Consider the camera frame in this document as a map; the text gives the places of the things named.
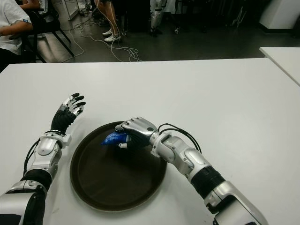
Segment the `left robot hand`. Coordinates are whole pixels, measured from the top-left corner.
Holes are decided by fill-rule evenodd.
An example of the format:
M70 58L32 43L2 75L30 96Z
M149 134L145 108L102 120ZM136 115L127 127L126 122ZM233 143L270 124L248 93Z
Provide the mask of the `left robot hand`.
M52 119L50 130L64 135L67 128L83 112L86 104L83 100L84 96L80 93L74 93L65 99Z

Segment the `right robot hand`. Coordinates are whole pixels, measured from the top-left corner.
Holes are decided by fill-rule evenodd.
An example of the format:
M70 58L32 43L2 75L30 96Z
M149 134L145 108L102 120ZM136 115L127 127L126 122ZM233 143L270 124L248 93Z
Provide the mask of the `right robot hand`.
M126 133L129 139L126 143L119 143L122 149L143 148L150 144L152 136L158 134L157 127L142 117L131 118L115 127L115 131Z

